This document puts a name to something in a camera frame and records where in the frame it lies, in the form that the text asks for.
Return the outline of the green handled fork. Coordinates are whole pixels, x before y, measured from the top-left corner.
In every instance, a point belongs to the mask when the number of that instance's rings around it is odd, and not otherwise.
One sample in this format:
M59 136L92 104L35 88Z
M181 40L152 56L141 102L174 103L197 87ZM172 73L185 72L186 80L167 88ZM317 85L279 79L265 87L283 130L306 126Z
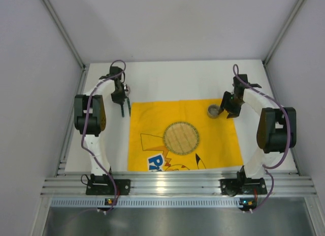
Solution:
M124 104L120 104L122 118L125 117Z

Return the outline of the speckled ceramic cup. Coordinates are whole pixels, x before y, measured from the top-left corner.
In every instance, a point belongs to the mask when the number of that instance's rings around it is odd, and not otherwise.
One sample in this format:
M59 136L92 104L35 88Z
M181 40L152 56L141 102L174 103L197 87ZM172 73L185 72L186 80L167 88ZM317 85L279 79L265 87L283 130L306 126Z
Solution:
M207 115L209 118L211 119L215 119L219 116L219 110L220 110L220 106L218 105L210 105L207 109Z

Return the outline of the yellow cartoon print cloth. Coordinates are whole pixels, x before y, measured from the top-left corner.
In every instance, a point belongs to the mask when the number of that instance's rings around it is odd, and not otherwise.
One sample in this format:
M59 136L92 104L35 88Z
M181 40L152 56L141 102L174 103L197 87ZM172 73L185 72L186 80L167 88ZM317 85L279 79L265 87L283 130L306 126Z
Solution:
M243 165L234 121L208 116L220 99L133 103L127 169L171 172Z

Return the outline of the round woven bamboo plate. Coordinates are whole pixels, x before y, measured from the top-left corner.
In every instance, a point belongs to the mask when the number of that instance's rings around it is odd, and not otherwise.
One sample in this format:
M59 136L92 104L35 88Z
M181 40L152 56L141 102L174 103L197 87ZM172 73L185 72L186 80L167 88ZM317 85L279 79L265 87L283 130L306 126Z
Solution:
M200 143L198 130L188 122L174 122L163 134L164 145L177 155L188 155L194 152Z

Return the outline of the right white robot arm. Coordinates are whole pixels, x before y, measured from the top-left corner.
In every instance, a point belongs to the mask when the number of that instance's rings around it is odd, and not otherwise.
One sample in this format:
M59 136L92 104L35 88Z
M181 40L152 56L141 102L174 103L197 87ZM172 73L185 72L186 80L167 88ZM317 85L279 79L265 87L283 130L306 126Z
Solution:
M248 82L246 74L235 74L233 92L223 94L219 114L226 111L227 118L237 118L243 104L249 105L259 115L256 132L257 148L243 165L246 177L259 179L265 170L278 168L289 149L297 142L297 115L292 107L283 107L272 97L262 93L258 84Z

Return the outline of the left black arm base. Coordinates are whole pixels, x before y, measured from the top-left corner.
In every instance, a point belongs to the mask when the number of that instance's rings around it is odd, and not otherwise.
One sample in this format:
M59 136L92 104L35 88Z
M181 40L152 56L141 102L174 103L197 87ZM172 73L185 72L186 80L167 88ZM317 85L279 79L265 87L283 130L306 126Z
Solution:
M131 189L131 180L129 179L114 179L117 192L110 179L104 180L89 180L86 188L86 195L129 195Z

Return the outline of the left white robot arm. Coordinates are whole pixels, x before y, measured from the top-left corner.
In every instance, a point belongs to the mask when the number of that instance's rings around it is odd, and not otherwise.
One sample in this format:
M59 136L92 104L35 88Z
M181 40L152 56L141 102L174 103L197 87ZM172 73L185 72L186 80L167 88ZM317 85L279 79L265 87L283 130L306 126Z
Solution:
M125 68L110 66L106 75L99 78L93 88L74 97L74 127L81 134L81 148L90 157L91 179L105 183L111 177L101 135L107 125L105 99L120 106L124 117L124 103L129 102L129 87L125 83Z

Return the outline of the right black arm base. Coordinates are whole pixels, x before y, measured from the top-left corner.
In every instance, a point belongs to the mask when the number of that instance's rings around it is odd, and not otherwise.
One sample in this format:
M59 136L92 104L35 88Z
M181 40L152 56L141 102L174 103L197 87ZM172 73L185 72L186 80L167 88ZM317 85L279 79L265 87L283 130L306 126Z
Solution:
M266 195L267 188L263 178L261 179L221 179L220 188L222 195Z

